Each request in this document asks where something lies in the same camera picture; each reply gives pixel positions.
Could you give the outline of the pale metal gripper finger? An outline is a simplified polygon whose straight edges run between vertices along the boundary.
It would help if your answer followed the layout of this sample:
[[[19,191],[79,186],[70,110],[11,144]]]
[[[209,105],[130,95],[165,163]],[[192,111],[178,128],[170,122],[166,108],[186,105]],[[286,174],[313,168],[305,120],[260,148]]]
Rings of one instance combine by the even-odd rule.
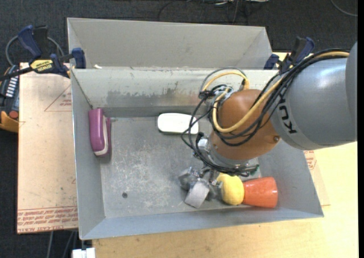
[[[178,180],[181,188],[189,190],[197,182],[199,177],[200,171],[189,167],[178,176]]]
[[[217,180],[209,180],[210,195],[221,195],[223,182]]]

